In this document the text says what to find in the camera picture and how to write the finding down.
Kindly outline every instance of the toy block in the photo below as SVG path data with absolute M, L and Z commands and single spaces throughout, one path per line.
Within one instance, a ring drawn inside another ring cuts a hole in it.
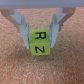
M 50 54 L 49 29 L 30 30 L 30 50 L 32 55 Z

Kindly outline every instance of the letter block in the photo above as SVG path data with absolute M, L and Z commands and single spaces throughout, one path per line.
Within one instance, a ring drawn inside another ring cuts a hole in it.
M 50 54 L 49 29 L 30 30 L 30 50 L 32 55 Z

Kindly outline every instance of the brown surface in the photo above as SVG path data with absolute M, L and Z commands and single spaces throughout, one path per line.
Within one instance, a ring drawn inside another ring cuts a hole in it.
M 27 15 L 30 29 L 45 29 L 57 10 L 19 11 Z M 84 8 L 65 22 L 48 56 L 32 56 L 16 28 L 0 14 L 0 84 L 84 84 Z

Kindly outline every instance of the block top face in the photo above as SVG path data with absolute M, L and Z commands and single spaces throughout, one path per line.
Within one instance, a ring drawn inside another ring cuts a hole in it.
M 0 9 L 84 7 L 84 0 L 0 0 Z
M 33 29 L 30 30 L 31 44 L 50 44 L 49 29 Z

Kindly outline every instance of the yellow-green cube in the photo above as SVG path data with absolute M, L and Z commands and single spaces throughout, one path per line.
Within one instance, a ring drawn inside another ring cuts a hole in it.
M 30 50 L 32 55 L 50 54 L 49 29 L 30 30 Z

